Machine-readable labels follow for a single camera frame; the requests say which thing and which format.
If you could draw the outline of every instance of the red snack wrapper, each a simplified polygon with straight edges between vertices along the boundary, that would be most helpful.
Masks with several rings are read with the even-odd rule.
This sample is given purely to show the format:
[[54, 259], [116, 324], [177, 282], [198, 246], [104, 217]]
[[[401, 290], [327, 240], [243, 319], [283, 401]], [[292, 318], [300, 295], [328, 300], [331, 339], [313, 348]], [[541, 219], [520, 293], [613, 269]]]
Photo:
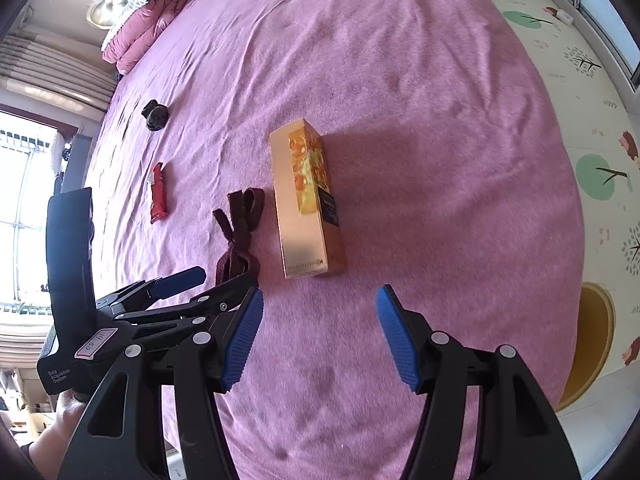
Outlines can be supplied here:
[[154, 166], [149, 175], [149, 184], [151, 186], [151, 223], [154, 223], [169, 215], [166, 210], [166, 195], [162, 180], [162, 162]]

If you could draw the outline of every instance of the box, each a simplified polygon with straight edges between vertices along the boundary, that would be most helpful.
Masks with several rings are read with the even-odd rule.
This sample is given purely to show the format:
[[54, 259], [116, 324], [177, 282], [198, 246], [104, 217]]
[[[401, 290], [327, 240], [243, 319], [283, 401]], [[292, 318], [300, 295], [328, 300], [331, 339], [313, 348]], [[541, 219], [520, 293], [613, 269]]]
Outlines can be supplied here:
[[304, 119], [270, 135], [286, 278], [336, 272], [344, 248], [322, 138]]

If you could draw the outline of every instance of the brown ribbon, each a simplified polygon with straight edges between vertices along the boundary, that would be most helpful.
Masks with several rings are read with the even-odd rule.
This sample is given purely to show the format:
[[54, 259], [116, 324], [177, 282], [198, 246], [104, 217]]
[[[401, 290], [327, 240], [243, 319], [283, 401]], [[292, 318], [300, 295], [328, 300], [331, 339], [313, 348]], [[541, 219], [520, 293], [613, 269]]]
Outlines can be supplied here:
[[229, 200], [231, 223], [222, 209], [213, 212], [222, 234], [228, 241], [226, 253], [218, 260], [216, 266], [216, 285], [228, 282], [245, 272], [250, 272], [257, 279], [260, 273], [260, 262], [249, 252], [249, 246], [251, 233], [256, 230], [262, 217], [264, 191], [250, 187], [245, 192], [235, 191], [226, 197]]

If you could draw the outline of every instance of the label sticker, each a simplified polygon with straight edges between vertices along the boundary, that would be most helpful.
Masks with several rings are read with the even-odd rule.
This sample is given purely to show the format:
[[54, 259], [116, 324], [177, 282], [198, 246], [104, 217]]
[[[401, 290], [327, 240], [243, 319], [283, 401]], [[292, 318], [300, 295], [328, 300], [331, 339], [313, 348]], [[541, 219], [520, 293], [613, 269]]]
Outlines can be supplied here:
[[101, 328], [96, 332], [89, 341], [84, 343], [76, 352], [76, 359], [86, 359], [91, 361], [96, 352], [104, 346], [104, 344], [118, 331], [117, 328]]
[[340, 227], [338, 225], [338, 210], [335, 206], [335, 198], [327, 193], [321, 187], [318, 188], [318, 198], [320, 199], [320, 211], [322, 212], [322, 220]]

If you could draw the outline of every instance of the bed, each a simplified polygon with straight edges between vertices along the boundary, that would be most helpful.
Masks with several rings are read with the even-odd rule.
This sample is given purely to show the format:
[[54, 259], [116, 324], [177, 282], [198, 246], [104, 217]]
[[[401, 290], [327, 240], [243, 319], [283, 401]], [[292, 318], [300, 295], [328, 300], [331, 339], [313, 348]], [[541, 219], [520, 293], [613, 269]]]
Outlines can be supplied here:
[[[140, 113], [151, 99], [169, 107], [160, 132]], [[268, 135], [300, 117], [324, 138], [348, 268], [285, 280]], [[157, 162], [170, 215], [151, 225]], [[265, 190], [252, 242], [264, 319], [218, 399], [242, 480], [400, 477], [424, 400], [378, 325], [384, 283], [466, 346], [513, 344], [560, 399], [580, 200], [542, 79], [490, 0], [192, 0], [120, 82], [87, 185], [97, 297], [195, 265], [212, 286], [226, 250], [212, 210]], [[475, 406], [472, 392], [458, 478]]]

